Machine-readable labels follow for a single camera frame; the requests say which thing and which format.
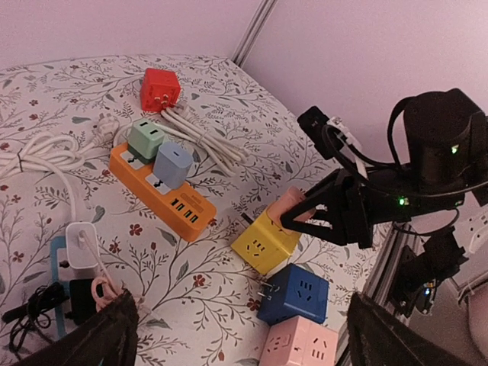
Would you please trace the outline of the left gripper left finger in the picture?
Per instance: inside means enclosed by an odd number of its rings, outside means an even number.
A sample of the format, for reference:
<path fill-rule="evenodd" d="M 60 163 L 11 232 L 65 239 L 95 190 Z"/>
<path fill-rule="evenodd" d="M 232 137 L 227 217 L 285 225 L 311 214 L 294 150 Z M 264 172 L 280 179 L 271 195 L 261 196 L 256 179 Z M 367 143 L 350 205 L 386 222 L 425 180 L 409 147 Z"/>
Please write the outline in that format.
<path fill-rule="evenodd" d="M 17 361 L 17 365 L 135 364 L 138 309 L 125 290 L 103 310 L 52 345 Z"/>

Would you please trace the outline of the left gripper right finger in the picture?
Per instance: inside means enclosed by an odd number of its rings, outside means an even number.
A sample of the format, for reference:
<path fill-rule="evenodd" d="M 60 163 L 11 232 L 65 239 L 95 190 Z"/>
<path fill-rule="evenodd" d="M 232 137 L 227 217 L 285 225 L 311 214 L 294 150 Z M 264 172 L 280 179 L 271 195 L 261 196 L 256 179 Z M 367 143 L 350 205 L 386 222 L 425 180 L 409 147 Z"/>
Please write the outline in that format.
<path fill-rule="evenodd" d="M 363 293 L 354 293 L 347 327 L 353 365 L 472 365 L 449 344 L 441 347 Z"/>

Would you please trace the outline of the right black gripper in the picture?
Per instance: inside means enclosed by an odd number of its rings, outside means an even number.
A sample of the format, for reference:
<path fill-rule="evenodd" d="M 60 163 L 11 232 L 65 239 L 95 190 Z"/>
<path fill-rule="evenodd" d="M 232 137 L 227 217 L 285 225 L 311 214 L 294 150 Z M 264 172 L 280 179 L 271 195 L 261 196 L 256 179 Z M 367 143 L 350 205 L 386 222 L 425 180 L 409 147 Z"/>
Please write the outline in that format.
<path fill-rule="evenodd" d="M 405 193 L 383 194 L 349 174 L 336 169 L 304 194 L 281 215 L 284 228 L 323 239 L 337 246 L 357 243 L 372 246 L 373 226 L 407 222 L 423 214 L 453 210 L 464 203 L 464 195 L 409 197 Z"/>

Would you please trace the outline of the yellow cube socket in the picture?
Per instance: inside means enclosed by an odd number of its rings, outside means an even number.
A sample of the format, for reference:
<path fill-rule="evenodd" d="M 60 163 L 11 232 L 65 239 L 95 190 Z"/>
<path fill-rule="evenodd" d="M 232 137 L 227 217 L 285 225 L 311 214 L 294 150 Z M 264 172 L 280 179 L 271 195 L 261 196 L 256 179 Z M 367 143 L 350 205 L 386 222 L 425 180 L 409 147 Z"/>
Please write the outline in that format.
<path fill-rule="evenodd" d="M 300 241 L 300 233 L 285 232 L 266 211 L 256 219 L 241 213 L 239 222 L 245 229 L 233 241 L 231 248 L 261 275 L 288 260 Z"/>

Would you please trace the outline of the orange power strip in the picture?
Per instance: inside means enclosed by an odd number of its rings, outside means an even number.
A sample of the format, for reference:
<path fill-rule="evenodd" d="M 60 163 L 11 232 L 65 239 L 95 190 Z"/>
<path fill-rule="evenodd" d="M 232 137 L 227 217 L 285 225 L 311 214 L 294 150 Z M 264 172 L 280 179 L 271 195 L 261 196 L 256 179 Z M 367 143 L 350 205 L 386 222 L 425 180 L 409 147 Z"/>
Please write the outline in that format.
<path fill-rule="evenodd" d="M 172 190 L 122 143 L 111 150 L 109 169 L 125 187 L 182 239 L 193 242 L 217 215 L 216 207 L 187 182 Z"/>

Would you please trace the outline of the light blue plug adapter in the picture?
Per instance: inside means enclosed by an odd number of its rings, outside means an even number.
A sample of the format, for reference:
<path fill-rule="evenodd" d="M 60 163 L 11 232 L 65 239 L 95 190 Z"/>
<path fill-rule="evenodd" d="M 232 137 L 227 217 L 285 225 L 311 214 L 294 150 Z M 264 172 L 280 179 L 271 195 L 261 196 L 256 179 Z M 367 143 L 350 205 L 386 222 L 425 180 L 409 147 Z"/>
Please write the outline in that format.
<path fill-rule="evenodd" d="M 172 141 L 162 143 L 156 154 L 152 173 L 172 190 L 179 189 L 188 176 L 194 160 L 192 155 Z"/>

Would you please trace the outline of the green plug adapter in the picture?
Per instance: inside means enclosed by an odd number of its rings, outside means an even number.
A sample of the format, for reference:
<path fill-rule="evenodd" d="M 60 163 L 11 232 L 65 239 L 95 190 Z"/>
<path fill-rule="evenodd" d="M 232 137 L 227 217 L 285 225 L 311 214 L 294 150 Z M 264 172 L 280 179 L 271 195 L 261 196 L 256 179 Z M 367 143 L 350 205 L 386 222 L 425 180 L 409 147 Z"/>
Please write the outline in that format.
<path fill-rule="evenodd" d="M 156 159 L 159 146 L 167 140 L 165 131 L 151 120 L 143 118 L 130 128 L 127 138 L 128 151 L 143 164 Z"/>

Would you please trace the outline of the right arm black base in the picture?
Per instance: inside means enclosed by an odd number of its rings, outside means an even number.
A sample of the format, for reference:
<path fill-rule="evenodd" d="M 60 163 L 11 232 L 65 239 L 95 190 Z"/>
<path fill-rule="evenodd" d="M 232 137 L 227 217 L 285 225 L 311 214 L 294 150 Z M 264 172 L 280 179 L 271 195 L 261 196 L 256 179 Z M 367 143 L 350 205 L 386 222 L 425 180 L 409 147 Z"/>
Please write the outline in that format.
<path fill-rule="evenodd" d="M 408 246 L 402 249 L 390 289 L 389 301 L 405 317 L 410 317 L 414 309 L 430 311 L 432 293 L 467 261 L 466 250 L 458 245 L 453 227 L 431 236 L 423 248 L 420 254 Z"/>

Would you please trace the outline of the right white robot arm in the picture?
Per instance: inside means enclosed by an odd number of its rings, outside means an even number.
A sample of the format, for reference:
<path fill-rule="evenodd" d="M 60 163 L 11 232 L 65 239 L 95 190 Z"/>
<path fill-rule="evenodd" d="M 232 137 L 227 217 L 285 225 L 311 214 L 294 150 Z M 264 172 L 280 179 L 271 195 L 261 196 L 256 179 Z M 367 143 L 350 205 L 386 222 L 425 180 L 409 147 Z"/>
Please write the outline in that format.
<path fill-rule="evenodd" d="M 428 91 L 400 100 L 387 125 L 403 119 L 409 161 L 378 162 L 364 155 L 338 118 L 312 106 L 297 119 L 325 159 L 340 168 L 280 216 L 284 228 L 338 246 L 370 248 L 373 228 L 396 230 L 412 218 L 458 211 L 467 193 L 487 203 L 487 117 L 463 91 Z"/>

